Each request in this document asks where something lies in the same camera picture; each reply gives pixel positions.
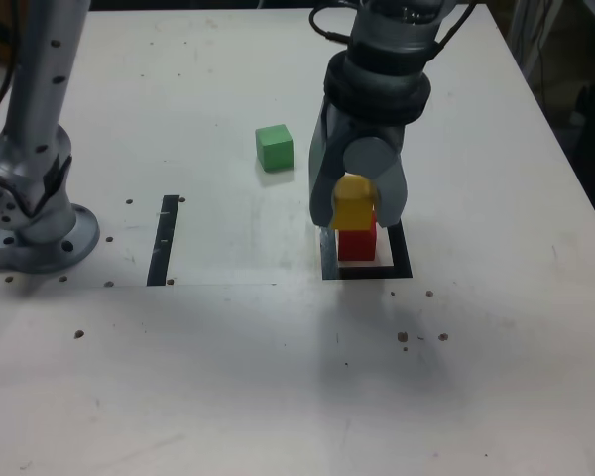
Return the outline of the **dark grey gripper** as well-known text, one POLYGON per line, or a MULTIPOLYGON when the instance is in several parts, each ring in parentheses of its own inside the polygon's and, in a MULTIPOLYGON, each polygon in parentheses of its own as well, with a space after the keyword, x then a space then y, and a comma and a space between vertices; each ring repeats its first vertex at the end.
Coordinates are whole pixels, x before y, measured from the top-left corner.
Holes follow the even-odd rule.
POLYGON ((391 111, 365 102, 329 100, 321 107, 308 156, 309 213, 314 225, 331 225, 333 191, 345 171, 371 182, 381 227, 401 220, 408 198, 399 153, 405 129, 391 111))

